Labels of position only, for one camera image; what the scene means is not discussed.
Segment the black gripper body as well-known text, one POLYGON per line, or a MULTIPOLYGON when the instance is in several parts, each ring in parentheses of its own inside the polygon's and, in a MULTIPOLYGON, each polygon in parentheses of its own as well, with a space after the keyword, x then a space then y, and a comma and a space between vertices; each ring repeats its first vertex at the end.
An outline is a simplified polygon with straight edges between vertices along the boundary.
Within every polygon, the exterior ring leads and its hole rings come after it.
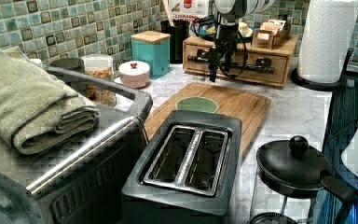
POLYGON ((222 59, 226 63, 226 68, 229 68, 237 48, 238 24, 235 22, 230 22, 229 24, 218 23, 216 28, 214 47, 209 51, 209 68, 216 69, 222 59))

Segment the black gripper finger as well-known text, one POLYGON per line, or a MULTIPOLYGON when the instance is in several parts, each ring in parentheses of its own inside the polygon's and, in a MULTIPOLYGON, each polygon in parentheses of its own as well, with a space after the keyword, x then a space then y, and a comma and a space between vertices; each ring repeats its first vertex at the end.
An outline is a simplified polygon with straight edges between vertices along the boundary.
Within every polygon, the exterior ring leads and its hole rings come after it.
POLYGON ((210 81, 215 82, 218 61, 213 58, 209 60, 210 81))

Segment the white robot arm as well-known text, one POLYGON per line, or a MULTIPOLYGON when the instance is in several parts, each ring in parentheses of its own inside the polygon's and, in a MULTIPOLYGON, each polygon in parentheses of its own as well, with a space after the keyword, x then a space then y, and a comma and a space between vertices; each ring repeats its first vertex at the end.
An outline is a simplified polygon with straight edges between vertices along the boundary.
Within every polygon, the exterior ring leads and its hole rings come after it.
POLYGON ((239 19, 245 15, 267 9, 274 0, 214 0, 216 10, 216 34, 214 46, 208 51, 208 64, 210 80, 215 82, 217 69, 226 77, 235 78, 229 74, 232 65, 232 56, 237 49, 239 32, 239 19))

